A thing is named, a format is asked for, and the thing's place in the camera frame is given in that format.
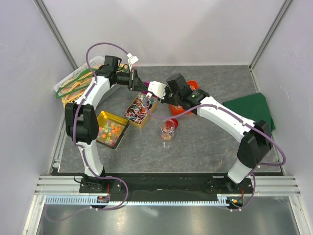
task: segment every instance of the clear glass cup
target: clear glass cup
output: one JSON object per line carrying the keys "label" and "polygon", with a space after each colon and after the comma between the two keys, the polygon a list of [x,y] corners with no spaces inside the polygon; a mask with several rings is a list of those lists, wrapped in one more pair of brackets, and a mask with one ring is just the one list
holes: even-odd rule
{"label": "clear glass cup", "polygon": [[175,123],[171,119],[164,120],[161,125],[161,139],[171,141],[175,136]]}

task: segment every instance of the gray tabletop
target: gray tabletop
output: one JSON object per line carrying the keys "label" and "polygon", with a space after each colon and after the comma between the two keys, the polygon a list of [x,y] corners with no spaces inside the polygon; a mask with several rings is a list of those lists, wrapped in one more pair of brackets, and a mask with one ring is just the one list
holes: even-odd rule
{"label": "gray tabletop", "polygon": [[[45,207],[50,219],[59,220],[85,206]],[[242,212],[232,213],[206,206],[125,206],[105,212],[86,210],[61,223],[50,223],[42,216],[39,228],[45,235],[300,234],[288,197],[254,197]]]}
{"label": "gray tabletop", "polygon": [[[247,66],[169,66],[140,67],[142,81],[165,80],[181,73],[195,80],[199,87],[218,102],[256,93]],[[105,110],[118,116],[131,104],[138,92],[121,87],[96,108],[97,115]],[[169,105],[158,104],[155,114],[171,115]],[[101,163],[106,172],[227,172],[236,161],[239,143],[212,122],[194,114],[178,119],[175,138],[164,142],[160,138],[162,120],[150,117],[143,129],[130,126],[116,150],[97,144]],[[271,150],[264,162],[277,163]],[[258,171],[279,171],[278,167],[263,166]],[[62,153],[60,172],[83,172],[84,165],[77,147],[67,137]]]}

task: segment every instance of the white wall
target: white wall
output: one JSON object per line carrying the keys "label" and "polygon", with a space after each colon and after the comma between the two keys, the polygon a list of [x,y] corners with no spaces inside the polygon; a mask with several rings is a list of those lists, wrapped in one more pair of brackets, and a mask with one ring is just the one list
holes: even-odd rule
{"label": "white wall", "polygon": [[287,156],[313,218],[313,2],[291,5],[256,66],[261,92],[275,121],[275,136]]}
{"label": "white wall", "polygon": [[[247,65],[283,0],[44,0],[77,64],[97,42],[139,65]],[[108,46],[90,55],[119,55]]]}
{"label": "white wall", "polygon": [[63,106],[53,86],[71,68],[32,0],[0,10],[0,234],[22,233],[46,173]]}

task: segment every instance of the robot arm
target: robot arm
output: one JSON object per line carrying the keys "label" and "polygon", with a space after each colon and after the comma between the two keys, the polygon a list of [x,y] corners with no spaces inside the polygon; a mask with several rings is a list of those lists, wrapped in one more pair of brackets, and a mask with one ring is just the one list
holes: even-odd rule
{"label": "robot arm", "polygon": [[[237,153],[238,159],[228,172],[228,179],[226,179],[232,184],[239,184],[272,148],[272,145],[264,137],[244,125],[247,123],[270,135],[266,122],[260,121],[255,123],[253,120],[234,113],[219,104],[213,97],[201,89],[192,91],[182,75],[176,74],[171,76],[166,80],[167,85],[159,82],[150,82],[149,87],[146,87],[138,77],[136,70],[116,72],[117,62],[117,57],[106,56],[105,65],[97,71],[98,81],[95,83],[94,79],[92,80],[95,86],[88,97],[84,97],[88,92],[87,90],[74,104],[68,103],[65,106],[67,135],[73,137],[74,114],[81,100],[83,98],[86,100],[79,112],[79,115],[84,117],[83,120],[77,121],[76,141],[82,157],[82,150],[83,148],[85,149],[86,159],[97,175],[105,176],[105,172],[96,148],[99,126],[94,108],[98,105],[102,95],[114,84],[126,85],[130,91],[148,91],[150,94],[156,95],[161,103],[180,105],[185,110],[198,105],[211,105],[212,107],[200,106],[192,112],[214,122],[240,142]],[[90,177],[94,176],[86,165],[85,174]]]}

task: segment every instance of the green towel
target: green towel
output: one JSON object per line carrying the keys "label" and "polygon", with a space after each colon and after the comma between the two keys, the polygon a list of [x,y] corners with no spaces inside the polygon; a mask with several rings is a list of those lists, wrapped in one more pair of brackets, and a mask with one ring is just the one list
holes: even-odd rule
{"label": "green towel", "polygon": [[270,116],[268,104],[262,93],[226,101],[223,105],[235,113],[256,122],[262,119],[268,123],[271,131],[275,130],[274,121]]}

